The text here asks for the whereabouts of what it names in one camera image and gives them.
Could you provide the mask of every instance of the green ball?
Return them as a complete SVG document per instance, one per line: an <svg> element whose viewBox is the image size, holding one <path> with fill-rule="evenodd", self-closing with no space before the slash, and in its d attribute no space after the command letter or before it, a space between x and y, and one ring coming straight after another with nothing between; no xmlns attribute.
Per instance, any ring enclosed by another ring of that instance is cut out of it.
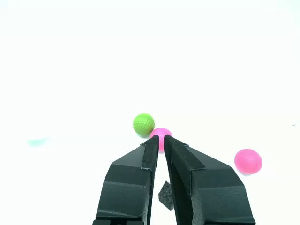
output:
<svg viewBox="0 0 300 225"><path fill-rule="evenodd" d="M154 130L154 119L146 113L139 114L133 120L133 128L138 135L146 136Z"/></svg>

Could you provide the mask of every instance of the black plastic part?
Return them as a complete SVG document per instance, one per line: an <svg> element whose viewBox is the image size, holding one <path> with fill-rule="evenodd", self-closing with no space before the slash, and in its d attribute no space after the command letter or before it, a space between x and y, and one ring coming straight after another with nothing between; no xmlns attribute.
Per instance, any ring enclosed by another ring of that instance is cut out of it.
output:
<svg viewBox="0 0 300 225"><path fill-rule="evenodd" d="M113 162L93 225L149 225L159 137Z"/></svg>
<svg viewBox="0 0 300 225"><path fill-rule="evenodd" d="M228 165L164 140L177 225L255 225L244 184Z"/></svg>
<svg viewBox="0 0 300 225"><path fill-rule="evenodd" d="M159 201L170 211L174 209L171 185L166 181L158 194Z"/></svg>

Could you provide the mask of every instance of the white background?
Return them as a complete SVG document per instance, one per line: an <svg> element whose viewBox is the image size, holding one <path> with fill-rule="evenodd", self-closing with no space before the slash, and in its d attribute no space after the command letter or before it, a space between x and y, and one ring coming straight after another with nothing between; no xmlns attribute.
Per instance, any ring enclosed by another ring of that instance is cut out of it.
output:
<svg viewBox="0 0 300 225"><path fill-rule="evenodd" d="M258 151L257 224L295 223L299 40L297 0L0 0L0 224L91 224L139 113L232 167ZM159 155L153 225L165 180Z"/></svg>

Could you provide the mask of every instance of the dimpled ball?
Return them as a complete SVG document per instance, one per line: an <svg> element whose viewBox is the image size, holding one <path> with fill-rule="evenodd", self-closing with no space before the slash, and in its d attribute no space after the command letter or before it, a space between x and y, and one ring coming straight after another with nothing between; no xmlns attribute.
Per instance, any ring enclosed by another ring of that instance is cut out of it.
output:
<svg viewBox="0 0 300 225"><path fill-rule="evenodd" d="M156 128L150 134L150 138L153 137L154 135L159 136L159 151L164 152L164 138L166 135L173 136L172 133L166 128Z"/></svg>
<svg viewBox="0 0 300 225"><path fill-rule="evenodd" d="M154 119L149 114L139 114L133 120L133 128L140 136L149 135L153 131L154 127Z"/></svg>
<svg viewBox="0 0 300 225"><path fill-rule="evenodd" d="M263 160L256 151L243 149L235 155L234 163L240 172L250 175L260 171Z"/></svg>

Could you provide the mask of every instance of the pink ball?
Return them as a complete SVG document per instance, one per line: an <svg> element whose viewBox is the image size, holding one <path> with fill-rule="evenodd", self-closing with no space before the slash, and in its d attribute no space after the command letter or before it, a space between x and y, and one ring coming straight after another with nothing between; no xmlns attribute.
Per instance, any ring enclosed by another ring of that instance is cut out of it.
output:
<svg viewBox="0 0 300 225"><path fill-rule="evenodd" d="M235 155L234 163L239 171L248 175L260 171L263 165L260 155L252 149L240 150Z"/></svg>
<svg viewBox="0 0 300 225"><path fill-rule="evenodd" d="M150 138L153 137L154 135L159 136L159 151L163 152L164 151L164 138L165 138L165 135L173 136L172 133L166 128L156 128L150 134Z"/></svg>

